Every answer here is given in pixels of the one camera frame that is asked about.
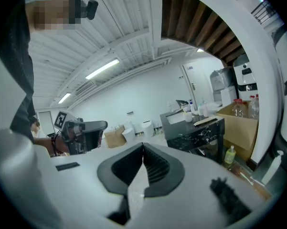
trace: black marble table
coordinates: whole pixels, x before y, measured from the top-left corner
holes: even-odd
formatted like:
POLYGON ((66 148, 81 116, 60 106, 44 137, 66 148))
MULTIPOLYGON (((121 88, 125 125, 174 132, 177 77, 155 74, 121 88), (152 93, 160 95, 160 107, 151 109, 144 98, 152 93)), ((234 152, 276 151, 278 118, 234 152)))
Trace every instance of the black marble table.
POLYGON ((206 119, 206 117, 192 114, 193 119, 189 123, 182 120, 170 124, 167 117, 178 113, 168 112, 160 115, 168 146, 182 151, 190 151, 217 139, 216 161, 221 163, 223 161, 223 136, 225 133, 224 119, 217 116, 216 120, 194 126, 195 122, 206 119))

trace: bracelet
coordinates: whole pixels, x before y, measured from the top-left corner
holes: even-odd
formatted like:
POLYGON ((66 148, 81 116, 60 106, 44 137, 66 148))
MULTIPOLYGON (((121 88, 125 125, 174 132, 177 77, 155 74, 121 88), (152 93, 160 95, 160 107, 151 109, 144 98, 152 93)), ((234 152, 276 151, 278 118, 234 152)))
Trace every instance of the bracelet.
POLYGON ((56 138, 58 137, 58 133, 56 133, 55 135, 51 136, 51 144, 52 144, 52 148, 53 148, 53 151, 54 151, 54 155, 55 156, 60 156, 61 154, 63 154, 63 152, 59 151, 57 148, 56 148, 56 138))

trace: ceiling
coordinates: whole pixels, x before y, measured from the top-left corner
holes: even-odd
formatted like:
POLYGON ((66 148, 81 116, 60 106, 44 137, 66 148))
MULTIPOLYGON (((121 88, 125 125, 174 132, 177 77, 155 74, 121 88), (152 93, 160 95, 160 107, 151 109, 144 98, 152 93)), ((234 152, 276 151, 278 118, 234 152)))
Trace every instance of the ceiling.
POLYGON ((35 109, 74 107, 130 77, 168 64, 175 55, 191 51, 187 56, 195 57, 196 48, 161 39, 161 0, 96 1, 92 21, 82 19, 74 30, 31 35, 35 109), (85 79, 116 58, 120 63, 85 79), (58 104, 66 93, 71 96, 58 104))
POLYGON ((161 36, 201 48, 228 65, 245 53, 222 18, 199 0, 162 0, 161 36))

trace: white corrugated ceiling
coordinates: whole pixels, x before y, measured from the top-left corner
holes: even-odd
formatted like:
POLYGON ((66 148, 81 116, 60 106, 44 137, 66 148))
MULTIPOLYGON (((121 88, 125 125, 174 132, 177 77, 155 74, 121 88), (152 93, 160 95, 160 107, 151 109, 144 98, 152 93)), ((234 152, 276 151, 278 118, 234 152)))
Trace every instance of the white corrugated ceiling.
POLYGON ((35 108, 56 107, 58 101, 70 92, 62 104, 80 103, 102 84, 116 82, 119 76, 153 64, 171 54, 194 50, 180 42, 161 41, 155 46, 150 0, 96 0, 99 3, 95 18, 82 19, 74 30, 43 31, 31 35, 29 54, 33 60, 35 108), (106 63, 118 58, 120 63, 95 76, 85 77, 106 63))

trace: green liquid bottle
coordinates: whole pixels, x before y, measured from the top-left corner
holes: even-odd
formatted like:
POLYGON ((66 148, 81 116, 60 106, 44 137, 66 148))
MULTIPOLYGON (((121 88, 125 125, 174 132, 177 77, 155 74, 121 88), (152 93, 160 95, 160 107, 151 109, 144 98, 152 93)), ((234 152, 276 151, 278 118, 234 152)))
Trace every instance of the green liquid bottle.
POLYGON ((226 155, 225 155, 225 167, 229 167, 233 161, 234 161, 234 156, 235 156, 235 149, 234 146, 231 146, 230 149, 227 150, 226 155))

